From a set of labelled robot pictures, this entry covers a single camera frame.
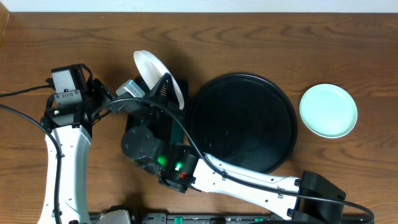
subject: black wire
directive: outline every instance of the black wire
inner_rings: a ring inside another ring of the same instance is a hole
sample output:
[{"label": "black wire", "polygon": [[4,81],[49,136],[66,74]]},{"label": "black wire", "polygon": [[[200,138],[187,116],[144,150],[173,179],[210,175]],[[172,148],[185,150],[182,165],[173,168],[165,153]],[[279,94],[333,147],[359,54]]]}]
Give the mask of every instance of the black wire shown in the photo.
[{"label": "black wire", "polygon": [[48,133],[45,128],[39,124],[39,122],[35,121],[33,118],[31,118],[30,116],[27,116],[26,114],[23,114],[21,112],[19,112],[18,110],[12,109],[8,106],[4,106],[2,104],[0,104],[0,108],[12,112],[16,115],[19,115],[23,118],[25,118],[26,120],[30,121],[31,123],[33,123],[34,125],[36,125],[38,128],[40,128],[40,130],[42,130],[52,141],[52,143],[55,146],[55,150],[57,152],[57,171],[55,173],[55,189],[54,189],[54,216],[55,216],[55,223],[56,224],[61,224],[61,219],[60,219],[60,208],[58,206],[59,203],[59,189],[60,189],[60,176],[61,176],[61,158],[62,158],[62,152],[61,149],[57,143],[57,141],[54,139],[54,137]]},{"label": "black wire", "polygon": [[90,74],[90,76],[88,77],[88,82],[93,83],[93,72],[91,72],[91,70],[84,63],[78,64],[78,65],[81,66],[82,68],[84,68],[85,70],[87,70],[87,72]]},{"label": "black wire", "polygon": [[108,110],[104,114],[99,115],[98,117],[96,117],[97,121],[95,121],[91,126],[94,126],[94,124],[98,123],[102,118],[106,117],[106,115],[110,114],[111,112],[112,112],[111,110]]},{"label": "black wire", "polygon": [[29,91],[32,91],[32,90],[38,90],[38,89],[41,89],[41,88],[52,88],[52,87],[50,85],[37,86],[37,87],[32,87],[32,88],[29,88],[29,89],[26,89],[26,90],[21,90],[21,91],[17,91],[17,92],[13,92],[13,93],[0,94],[0,97],[14,96],[14,95],[18,95],[18,94],[21,94],[21,93],[26,93],[26,92],[29,92]]},{"label": "black wire", "polygon": [[366,212],[367,214],[369,214],[369,216],[371,217],[371,221],[367,222],[367,223],[362,223],[362,224],[372,224],[373,221],[374,221],[374,214],[373,214],[373,212],[370,209],[368,209],[368,208],[366,208],[366,207],[364,207],[362,205],[358,205],[356,203],[353,203],[353,202],[346,202],[346,201],[342,201],[342,200],[332,200],[332,199],[320,198],[320,197],[311,197],[311,196],[306,196],[306,195],[300,195],[298,193],[287,192],[287,191],[280,190],[280,189],[272,189],[270,187],[260,186],[260,185],[257,185],[257,184],[252,184],[252,183],[245,182],[243,180],[239,180],[239,179],[237,179],[235,177],[232,177],[232,176],[226,174],[225,172],[220,171],[216,166],[214,166],[212,163],[210,163],[203,156],[203,154],[200,152],[199,148],[197,147],[197,145],[195,144],[195,142],[193,141],[193,139],[189,135],[188,131],[185,129],[184,125],[180,122],[180,120],[168,108],[166,108],[164,105],[162,105],[162,104],[160,104],[160,103],[158,103],[156,101],[148,100],[148,99],[145,99],[145,98],[126,98],[126,99],[114,100],[114,101],[106,103],[106,104],[100,106],[98,109],[96,109],[94,111],[94,113],[91,115],[91,118],[93,120],[95,120],[96,119],[95,115],[98,114],[100,111],[102,111],[104,108],[107,108],[107,107],[111,106],[114,103],[120,103],[120,102],[124,102],[124,101],[138,101],[138,102],[143,102],[143,103],[149,103],[149,104],[155,105],[156,107],[162,109],[165,113],[167,113],[182,128],[183,132],[187,135],[187,138],[188,138],[188,141],[189,141],[191,147],[193,147],[196,150],[196,152],[198,153],[200,159],[203,159],[203,161],[205,162],[206,165],[208,165],[214,172],[216,172],[217,174],[221,175],[225,179],[229,179],[229,180],[231,180],[233,182],[236,182],[238,184],[244,185],[246,187],[251,187],[251,188],[254,188],[254,189],[258,189],[258,190],[265,190],[267,192],[276,193],[276,194],[279,194],[279,195],[292,196],[292,197],[303,198],[303,199],[308,199],[308,200],[318,200],[318,201],[321,201],[321,202],[336,203],[338,205],[347,205],[349,207],[357,208],[357,209],[362,210],[362,211]]}]

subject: wood grain surface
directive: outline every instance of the wood grain surface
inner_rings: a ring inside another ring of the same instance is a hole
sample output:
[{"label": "wood grain surface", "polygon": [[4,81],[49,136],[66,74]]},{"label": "wood grain surface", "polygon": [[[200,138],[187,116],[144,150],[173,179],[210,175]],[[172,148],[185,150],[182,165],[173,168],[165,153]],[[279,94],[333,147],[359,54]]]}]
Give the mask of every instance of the wood grain surface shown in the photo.
[{"label": "wood grain surface", "polygon": [[2,37],[4,36],[4,33],[6,31],[9,16],[10,13],[0,2],[0,46],[2,42]]},{"label": "wood grain surface", "polygon": [[[142,49],[187,79],[190,96],[229,72],[272,80],[296,111],[313,85],[344,88],[358,107],[353,131],[321,138],[298,116],[294,153],[274,174],[317,172],[347,200],[373,210],[377,223],[398,223],[398,14],[12,13],[0,48],[0,93],[43,85],[52,68],[73,63],[86,63],[116,90],[139,75],[132,53]],[[39,120],[49,94],[37,90],[0,103]],[[180,194],[157,184],[122,153],[125,123],[126,114],[110,115],[93,128],[89,211],[126,203],[138,212],[268,213],[226,195]],[[46,173],[43,133],[0,111],[0,222],[38,221]]]}]

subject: wooden table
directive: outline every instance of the wooden table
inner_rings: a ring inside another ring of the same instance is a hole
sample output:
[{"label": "wooden table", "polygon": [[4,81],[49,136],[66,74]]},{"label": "wooden table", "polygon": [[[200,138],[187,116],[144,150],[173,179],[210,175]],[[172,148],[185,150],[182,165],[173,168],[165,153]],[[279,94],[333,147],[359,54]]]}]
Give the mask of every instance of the wooden table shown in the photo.
[{"label": "wooden table", "polygon": [[[344,88],[358,107],[354,130],[340,139],[311,133],[298,116],[292,157],[276,175],[317,172],[367,206],[377,223],[398,222],[397,14],[12,13],[0,48],[0,92],[44,85],[51,69],[86,63],[110,89],[138,76],[132,53],[148,50],[190,84],[190,95],[228,72],[266,77],[295,110],[319,83]],[[39,120],[50,90],[0,98]],[[157,184],[120,149],[126,114],[93,128],[88,156],[91,212],[126,203],[138,212],[268,213],[220,194],[180,194]],[[0,111],[0,222],[36,223],[44,201],[44,135]],[[346,212],[358,212],[347,209]]]}]

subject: white plate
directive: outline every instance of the white plate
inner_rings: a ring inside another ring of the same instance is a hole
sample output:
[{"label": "white plate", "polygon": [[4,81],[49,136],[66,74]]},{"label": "white plate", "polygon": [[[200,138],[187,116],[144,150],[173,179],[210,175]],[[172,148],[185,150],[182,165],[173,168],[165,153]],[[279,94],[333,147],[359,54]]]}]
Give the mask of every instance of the white plate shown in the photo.
[{"label": "white plate", "polygon": [[321,84],[307,90],[300,102],[306,127],[325,138],[340,138],[355,126],[358,110],[354,99],[342,88]]},{"label": "white plate", "polygon": [[[172,75],[172,73],[155,55],[146,50],[134,52],[134,61],[141,77],[144,79],[150,90],[153,89],[164,74],[169,73]],[[181,89],[173,75],[172,80],[175,94],[177,96],[178,103],[180,104],[180,110],[182,110],[184,109],[184,97],[182,96]]]}]

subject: black round tray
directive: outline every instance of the black round tray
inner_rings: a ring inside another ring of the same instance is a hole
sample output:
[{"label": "black round tray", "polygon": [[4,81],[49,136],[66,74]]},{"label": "black round tray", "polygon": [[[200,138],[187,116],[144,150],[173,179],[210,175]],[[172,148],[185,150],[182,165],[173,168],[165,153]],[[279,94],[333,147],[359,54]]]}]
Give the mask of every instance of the black round tray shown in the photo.
[{"label": "black round tray", "polygon": [[202,152],[263,173],[288,159],[297,138],[296,115],[284,92],[247,73],[207,83],[192,100],[187,125]]}]

